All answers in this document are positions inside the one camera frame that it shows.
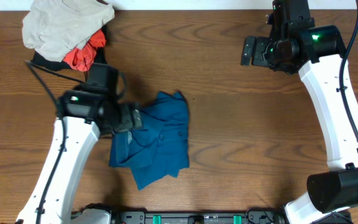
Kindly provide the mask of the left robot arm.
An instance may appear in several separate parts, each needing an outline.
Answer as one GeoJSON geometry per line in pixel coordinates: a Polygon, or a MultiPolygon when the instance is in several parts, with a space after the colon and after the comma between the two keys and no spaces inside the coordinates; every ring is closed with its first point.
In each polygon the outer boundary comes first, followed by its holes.
{"type": "Polygon", "coordinates": [[[94,63],[88,79],[52,101],[57,109],[53,138],[36,186],[17,223],[113,223],[111,208],[90,204],[73,213],[73,202],[86,161],[99,138],[139,129],[137,103],[120,103],[118,79],[110,65],[94,63]]]}

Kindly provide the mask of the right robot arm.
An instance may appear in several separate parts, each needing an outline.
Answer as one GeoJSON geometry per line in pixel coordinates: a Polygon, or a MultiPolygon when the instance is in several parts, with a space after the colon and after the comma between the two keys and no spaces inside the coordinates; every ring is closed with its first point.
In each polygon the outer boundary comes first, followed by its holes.
{"type": "Polygon", "coordinates": [[[277,212],[248,215],[250,223],[350,223],[358,206],[358,103],[345,44],[334,25],[316,26],[307,0],[274,0],[268,37],[244,41],[241,65],[298,74],[323,132],[329,170],[307,178],[306,192],[277,212]]]}

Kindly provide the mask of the teal blue t-shirt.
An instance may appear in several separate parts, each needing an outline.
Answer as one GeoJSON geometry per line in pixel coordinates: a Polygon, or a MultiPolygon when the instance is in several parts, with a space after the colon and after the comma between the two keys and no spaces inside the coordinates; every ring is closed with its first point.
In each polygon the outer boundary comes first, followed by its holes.
{"type": "Polygon", "coordinates": [[[142,128],[114,135],[109,166],[129,168],[142,190],[167,175],[177,178],[190,166],[189,112],[181,92],[160,91],[140,115],[142,128]]]}

